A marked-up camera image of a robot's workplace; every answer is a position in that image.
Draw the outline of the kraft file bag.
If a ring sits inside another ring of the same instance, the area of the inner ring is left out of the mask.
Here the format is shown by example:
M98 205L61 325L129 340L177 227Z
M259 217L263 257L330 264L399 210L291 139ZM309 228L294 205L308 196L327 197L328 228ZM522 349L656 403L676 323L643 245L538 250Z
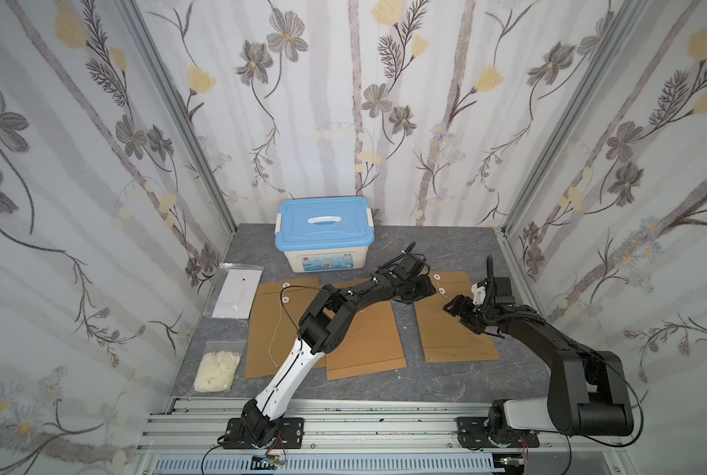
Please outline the kraft file bag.
M432 271L436 294L415 304L426 363L500 359L491 336L478 336L446 314L442 307L456 296L470 296L471 283L462 271Z
M246 378L273 376L290 354L300 319L317 296L318 277L258 286L248 330Z
M329 381L405 368L390 301L357 311L343 342L325 357Z

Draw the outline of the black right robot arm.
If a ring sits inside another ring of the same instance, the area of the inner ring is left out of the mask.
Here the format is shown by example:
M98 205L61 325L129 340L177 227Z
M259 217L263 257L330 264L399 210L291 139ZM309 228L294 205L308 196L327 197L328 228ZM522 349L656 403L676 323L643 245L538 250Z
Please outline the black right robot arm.
M616 354L573 340L533 307L517 303L510 279L495 275L491 258L485 279L471 291L454 297L444 312L474 334L521 342L549 369L547 395L492 403L478 431L486 443L508 447L525 433L584 437L611 448L640 439L644 409Z

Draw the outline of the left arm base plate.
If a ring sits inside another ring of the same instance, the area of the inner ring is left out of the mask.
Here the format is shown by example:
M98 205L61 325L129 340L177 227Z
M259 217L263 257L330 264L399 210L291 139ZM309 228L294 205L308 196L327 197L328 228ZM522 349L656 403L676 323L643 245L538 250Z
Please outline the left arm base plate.
M240 418L230 419L226 431L218 437L217 445L224 449L300 449L303 445L303 418L281 418L263 425L262 429L262 433L252 433Z

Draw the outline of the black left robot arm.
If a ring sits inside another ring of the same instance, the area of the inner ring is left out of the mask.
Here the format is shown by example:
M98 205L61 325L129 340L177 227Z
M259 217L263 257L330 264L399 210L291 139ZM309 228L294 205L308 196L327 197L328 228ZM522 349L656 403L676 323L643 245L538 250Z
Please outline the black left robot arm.
M372 271L367 281L341 288L327 284L317 290L299 320L286 360L264 390L244 404L240 417L230 420L217 439L219 447L272 447L279 441L280 421L299 386L320 359L341 345L358 312L391 300L411 305L436 294L427 258L414 247L410 243Z

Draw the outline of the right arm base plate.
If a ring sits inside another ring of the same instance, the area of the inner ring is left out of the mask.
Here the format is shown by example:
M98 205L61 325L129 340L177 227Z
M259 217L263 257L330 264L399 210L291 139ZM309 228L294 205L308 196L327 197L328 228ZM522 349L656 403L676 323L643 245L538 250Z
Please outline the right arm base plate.
M460 417L456 420L457 440L462 448L523 449L541 446L536 433L510 429L504 423L492 425L487 418Z

